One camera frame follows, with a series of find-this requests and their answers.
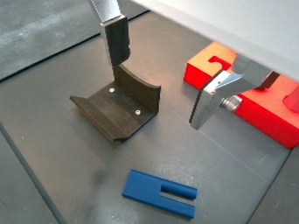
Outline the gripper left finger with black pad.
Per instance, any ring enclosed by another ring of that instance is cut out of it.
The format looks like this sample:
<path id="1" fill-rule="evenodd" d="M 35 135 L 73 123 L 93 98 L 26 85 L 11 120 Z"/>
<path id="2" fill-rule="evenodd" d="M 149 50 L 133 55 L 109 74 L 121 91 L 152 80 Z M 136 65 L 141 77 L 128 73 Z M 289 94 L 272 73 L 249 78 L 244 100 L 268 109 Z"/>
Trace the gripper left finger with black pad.
<path id="1" fill-rule="evenodd" d="M 97 16 L 100 34 L 106 43 L 110 66 L 120 65 L 129 57 L 126 17 L 121 14 L 117 0 L 88 0 Z"/>

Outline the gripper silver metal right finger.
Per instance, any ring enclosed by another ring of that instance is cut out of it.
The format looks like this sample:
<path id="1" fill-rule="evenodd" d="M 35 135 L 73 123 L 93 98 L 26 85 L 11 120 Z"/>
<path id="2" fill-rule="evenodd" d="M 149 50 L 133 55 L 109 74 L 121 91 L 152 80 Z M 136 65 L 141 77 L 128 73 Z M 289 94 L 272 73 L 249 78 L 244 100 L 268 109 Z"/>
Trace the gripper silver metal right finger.
<path id="1" fill-rule="evenodd" d="M 189 124 L 197 130 L 220 107 L 234 110 L 240 104 L 236 95 L 261 85 L 270 69 L 237 55 L 232 72 L 218 71 L 200 88 Z"/>

